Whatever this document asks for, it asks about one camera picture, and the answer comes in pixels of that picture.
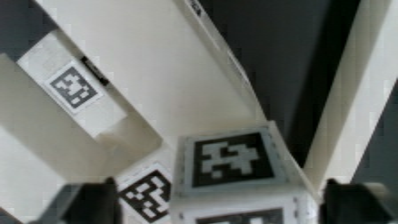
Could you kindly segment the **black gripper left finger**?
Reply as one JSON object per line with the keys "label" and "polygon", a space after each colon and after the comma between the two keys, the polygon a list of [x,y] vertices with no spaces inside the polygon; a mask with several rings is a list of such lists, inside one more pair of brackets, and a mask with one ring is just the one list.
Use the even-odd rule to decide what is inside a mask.
{"label": "black gripper left finger", "polygon": [[123,224],[116,180],[68,184],[29,224]]}

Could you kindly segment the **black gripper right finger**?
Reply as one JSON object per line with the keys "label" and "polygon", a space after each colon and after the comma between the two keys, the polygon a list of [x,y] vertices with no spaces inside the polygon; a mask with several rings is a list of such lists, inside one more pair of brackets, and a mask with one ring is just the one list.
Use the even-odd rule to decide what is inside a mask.
{"label": "black gripper right finger", "polygon": [[318,223],[398,224],[398,196],[382,183],[327,180]]}

